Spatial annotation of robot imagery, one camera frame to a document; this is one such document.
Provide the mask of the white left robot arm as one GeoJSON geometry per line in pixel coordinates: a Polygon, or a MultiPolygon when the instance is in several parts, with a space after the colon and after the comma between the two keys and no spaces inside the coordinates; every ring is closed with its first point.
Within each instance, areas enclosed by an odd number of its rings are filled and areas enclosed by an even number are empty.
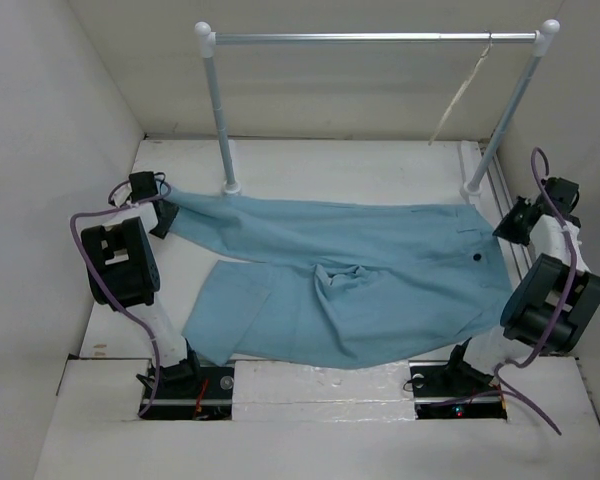
{"type": "Polygon", "coordinates": [[[145,331],[154,366],[140,379],[188,397],[202,387],[203,373],[159,300],[161,278],[149,241],[165,238],[178,213],[167,200],[170,191],[162,172],[133,173],[109,195],[109,210],[76,214],[70,228],[95,302],[145,331]]]}

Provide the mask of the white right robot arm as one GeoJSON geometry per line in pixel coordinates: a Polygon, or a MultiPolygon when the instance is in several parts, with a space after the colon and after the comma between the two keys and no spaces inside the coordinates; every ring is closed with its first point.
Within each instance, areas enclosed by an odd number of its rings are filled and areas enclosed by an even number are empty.
{"type": "Polygon", "coordinates": [[[499,325],[476,336],[464,359],[442,369],[442,381],[463,394],[508,359],[523,362],[537,345],[541,355],[567,354],[600,306],[600,276],[581,253],[581,222],[573,214],[579,185],[560,177],[541,181],[536,199],[520,197],[494,236],[524,247],[533,263],[513,290],[499,325]]]}

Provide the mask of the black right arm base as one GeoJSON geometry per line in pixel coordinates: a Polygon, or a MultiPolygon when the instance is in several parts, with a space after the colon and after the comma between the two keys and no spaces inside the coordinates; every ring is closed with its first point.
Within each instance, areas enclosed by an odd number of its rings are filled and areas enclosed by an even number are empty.
{"type": "Polygon", "coordinates": [[[469,343],[456,345],[447,360],[409,363],[403,390],[413,396],[417,420],[508,418],[494,377],[465,360],[469,343]]]}

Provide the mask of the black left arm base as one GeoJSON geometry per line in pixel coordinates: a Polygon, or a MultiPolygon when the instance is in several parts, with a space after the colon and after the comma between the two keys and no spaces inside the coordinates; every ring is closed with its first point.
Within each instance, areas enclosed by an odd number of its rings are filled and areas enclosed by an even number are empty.
{"type": "Polygon", "coordinates": [[[150,401],[152,378],[138,374],[144,387],[139,411],[143,420],[164,421],[224,421],[232,418],[235,369],[233,365],[201,368],[202,382],[198,386],[160,386],[150,401]]]}

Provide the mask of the light blue trousers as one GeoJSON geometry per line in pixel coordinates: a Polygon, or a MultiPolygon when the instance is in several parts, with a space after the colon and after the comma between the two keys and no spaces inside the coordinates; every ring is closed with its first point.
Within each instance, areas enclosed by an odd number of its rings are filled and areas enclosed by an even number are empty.
{"type": "Polygon", "coordinates": [[[404,360],[492,329],[512,292],[490,224],[467,204],[170,198],[173,232],[218,255],[183,329],[215,364],[404,360]]]}

